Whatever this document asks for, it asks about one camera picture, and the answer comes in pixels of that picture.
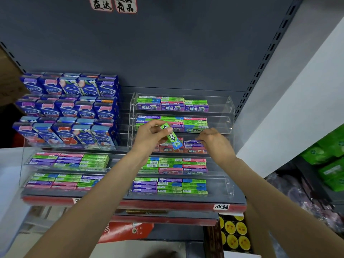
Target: white wall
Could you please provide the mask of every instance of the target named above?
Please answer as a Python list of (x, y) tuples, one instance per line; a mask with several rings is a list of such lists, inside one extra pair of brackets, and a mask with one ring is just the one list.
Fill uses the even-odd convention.
[(304, 0), (235, 124), (262, 177), (344, 123), (344, 0)]

